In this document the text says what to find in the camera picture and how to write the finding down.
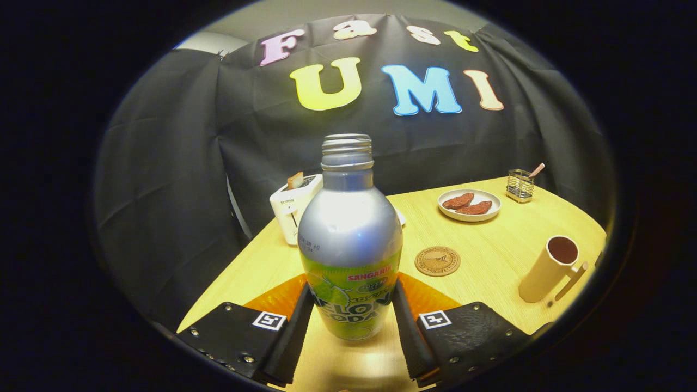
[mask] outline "mug handle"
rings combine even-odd
[[[569,290],[581,279],[581,276],[588,270],[588,263],[584,262],[581,267],[571,267],[567,272],[567,276],[571,280],[559,291],[559,293],[554,296],[554,301],[559,301]]]

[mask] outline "beige mug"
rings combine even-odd
[[[567,236],[552,236],[540,253],[535,265],[523,278],[518,294],[526,302],[538,302],[556,285],[568,276],[571,280],[554,297],[559,301],[581,279],[588,270],[584,262],[579,268],[574,264],[579,260],[579,247]]]

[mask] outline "bottle neck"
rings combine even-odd
[[[324,170],[323,187],[328,190],[364,190],[373,187],[373,169],[336,172]]]

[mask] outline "bread slice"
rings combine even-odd
[[[288,188],[287,189],[299,188],[302,185],[302,180],[304,178],[305,178],[305,176],[302,175],[302,172],[297,172],[296,175],[294,175],[288,179]]]

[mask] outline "bottle label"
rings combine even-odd
[[[392,302],[401,249],[358,268],[324,266],[300,252],[315,304],[334,335],[349,340],[377,333]]]

